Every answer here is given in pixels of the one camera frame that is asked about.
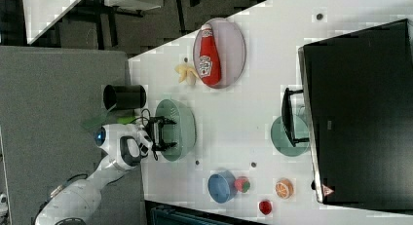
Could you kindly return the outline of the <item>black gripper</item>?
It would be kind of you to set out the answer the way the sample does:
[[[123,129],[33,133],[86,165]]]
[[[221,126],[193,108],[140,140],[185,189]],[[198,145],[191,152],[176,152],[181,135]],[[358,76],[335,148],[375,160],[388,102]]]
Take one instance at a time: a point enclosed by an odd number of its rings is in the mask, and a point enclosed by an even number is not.
[[[161,142],[161,124],[175,125],[175,121],[164,116],[159,118],[151,117],[145,125],[145,130],[153,141],[153,151],[167,151],[176,145],[176,142]]]

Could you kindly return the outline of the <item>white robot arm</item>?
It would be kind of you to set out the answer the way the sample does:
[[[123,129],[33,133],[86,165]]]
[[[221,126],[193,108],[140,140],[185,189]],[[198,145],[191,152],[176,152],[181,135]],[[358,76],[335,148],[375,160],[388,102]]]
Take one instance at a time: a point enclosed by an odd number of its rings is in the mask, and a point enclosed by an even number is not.
[[[161,128],[173,123],[172,119],[153,117],[147,125],[102,126],[94,138],[106,156],[87,178],[56,189],[36,215],[33,225],[86,225],[98,209],[101,191],[106,185],[135,169],[150,151],[165,151],[174,145],[161,140]]]

